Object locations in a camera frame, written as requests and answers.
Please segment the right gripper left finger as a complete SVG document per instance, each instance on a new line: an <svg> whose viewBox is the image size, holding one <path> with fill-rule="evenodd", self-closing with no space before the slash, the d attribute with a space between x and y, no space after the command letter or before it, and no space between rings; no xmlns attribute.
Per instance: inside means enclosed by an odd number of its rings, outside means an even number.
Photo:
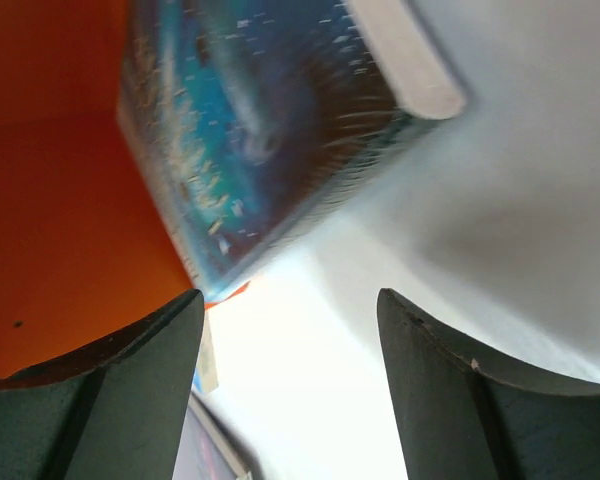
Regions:
<svg viewBox="0 0 600 480"><path fill-rule="evenodd" d="M204 322L189 290L0 379L0 479L169 479Z"/></svg>

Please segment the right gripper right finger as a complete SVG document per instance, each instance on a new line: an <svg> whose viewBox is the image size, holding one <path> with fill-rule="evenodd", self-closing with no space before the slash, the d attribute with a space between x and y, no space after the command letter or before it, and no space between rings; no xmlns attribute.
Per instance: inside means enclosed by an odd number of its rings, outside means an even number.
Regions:
<svg viewBox="0 0 600 480"><path fill-rule="evenodd" d="M600 479L600 384L507 355L396 291L377 299L411 479Z"/></svg>

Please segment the dark purple galaxy book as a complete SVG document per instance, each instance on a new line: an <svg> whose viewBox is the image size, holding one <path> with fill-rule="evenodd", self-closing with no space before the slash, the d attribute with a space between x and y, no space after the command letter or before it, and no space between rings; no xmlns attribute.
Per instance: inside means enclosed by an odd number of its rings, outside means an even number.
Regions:
<svg viewBox="0 0 600 480"><path fill-rule="evenodd" d="M216 421L191 392L172 479L256 480L262 475L253 457Z"/></svg>

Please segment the teal ocean cover book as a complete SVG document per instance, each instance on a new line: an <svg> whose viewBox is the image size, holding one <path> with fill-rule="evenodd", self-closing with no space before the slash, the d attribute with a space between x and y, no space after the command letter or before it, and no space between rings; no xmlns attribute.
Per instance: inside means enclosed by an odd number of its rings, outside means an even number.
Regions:
<svg viewBox="0 0 600 480"><path fill-rule="evenodd" d="M467 102L405 1L128 7L119 125L210 303Z"/></svg>

